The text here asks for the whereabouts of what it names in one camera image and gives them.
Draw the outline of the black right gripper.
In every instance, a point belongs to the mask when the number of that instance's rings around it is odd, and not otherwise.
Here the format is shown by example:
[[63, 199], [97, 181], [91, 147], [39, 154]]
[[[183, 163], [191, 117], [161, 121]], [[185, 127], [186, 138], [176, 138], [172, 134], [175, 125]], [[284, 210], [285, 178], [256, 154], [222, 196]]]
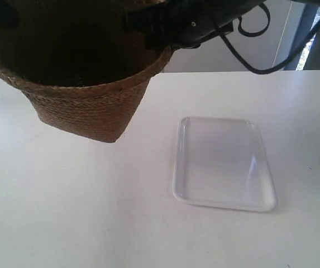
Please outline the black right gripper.
[[125, 31], [144, 31], [147, 49], [191, 49], [233, 31], [232, 21], [264, 1], [167, 1], [125, 13]]

